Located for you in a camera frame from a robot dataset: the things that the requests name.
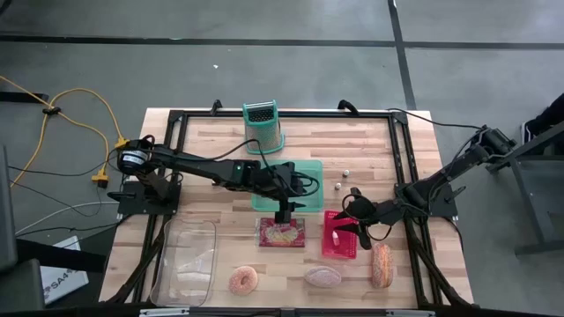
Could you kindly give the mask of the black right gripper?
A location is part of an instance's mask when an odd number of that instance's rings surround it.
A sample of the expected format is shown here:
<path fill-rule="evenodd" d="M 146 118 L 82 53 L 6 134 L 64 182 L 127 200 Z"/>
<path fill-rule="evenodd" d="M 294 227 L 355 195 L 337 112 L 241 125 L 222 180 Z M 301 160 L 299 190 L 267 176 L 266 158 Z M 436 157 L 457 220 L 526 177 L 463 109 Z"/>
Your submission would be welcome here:
<path fill-rule="evenodd" d="M 375 224 L 392 226 L 390 220 L 392 212 L 392 201 L 386 200 L 380 203 L 370 201 L 363 196 L 356 187 L 350 189 L 350 193 L 341 200 L 341 211 L 335 219 L 351 218 L 357 224 L 350 223 L 336 227 L 337 231 L 350 232 L 359 238 L 360 246 L 365 250 L 372 248 L 368 227 Z"/>

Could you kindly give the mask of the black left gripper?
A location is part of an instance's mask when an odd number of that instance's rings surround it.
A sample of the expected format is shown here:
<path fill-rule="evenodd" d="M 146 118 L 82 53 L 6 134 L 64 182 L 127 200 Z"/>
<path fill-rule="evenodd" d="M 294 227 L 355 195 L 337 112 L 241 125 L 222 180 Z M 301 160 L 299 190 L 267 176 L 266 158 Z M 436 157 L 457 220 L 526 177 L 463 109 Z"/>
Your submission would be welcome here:
<path fill-rule="evenodd" d="M 277 200 L 279 210 L 275 212 L 274 222 L 276 224 L 289 224 L 292 213 L 296 208 L 305 207 L 305 204 L 289 202 L 288 198 L 307 196 L 311 191 L 303 179 L 308 176 L 299 173 L 292 161 L 261 168 L 257 171 L 257 193 L 260 196 Z"/>

